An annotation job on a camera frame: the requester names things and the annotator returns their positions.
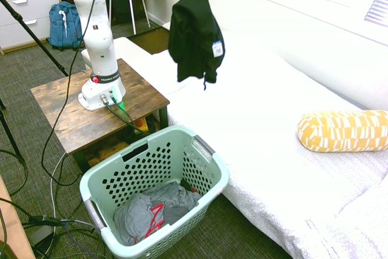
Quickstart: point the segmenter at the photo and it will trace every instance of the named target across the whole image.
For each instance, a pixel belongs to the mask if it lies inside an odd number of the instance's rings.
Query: blue backpack
[[[47,42],[55,49],[77,49],[82,40],[82,30],[75,5],[66,1],[54,4],[49,17],[50,37]]]

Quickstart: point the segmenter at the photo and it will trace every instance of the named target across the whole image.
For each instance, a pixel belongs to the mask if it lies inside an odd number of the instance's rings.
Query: yellow pillow
[[[388,148],[388,112],[309,112],[298,123],[302,145],[315,152],[379,151]]]

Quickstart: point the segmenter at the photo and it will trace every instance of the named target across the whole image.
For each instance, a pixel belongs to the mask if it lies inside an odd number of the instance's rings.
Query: drawer handle
[[[25,24],[36,24],[36,19],[34,19],[33,21],[25,21],[24,23]]]
[[[26,3],[27,0],[13,0],[12,2],[15,4],[20,4],[20,3]]]

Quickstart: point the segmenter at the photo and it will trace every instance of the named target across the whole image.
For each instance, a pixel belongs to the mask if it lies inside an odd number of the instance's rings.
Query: laundry basket
[[[185,179],[202,197],[188,214],[134,246],[125,246],[113,221],[129,198],[154,186]],[[226,187],[229,173],[215,151],[182,126],[160,130],[87,171],[80,191],[86,208],[111,252],[119,258],[156,258],[199,221]]]

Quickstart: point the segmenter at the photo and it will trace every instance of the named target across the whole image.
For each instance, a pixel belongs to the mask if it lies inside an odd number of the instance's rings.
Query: hanging black garment
[[[195,76],[216,83],[225,55],[224,39],[209,0],[180,0],[172,8],[169,52],[178,63],[178,81]]]

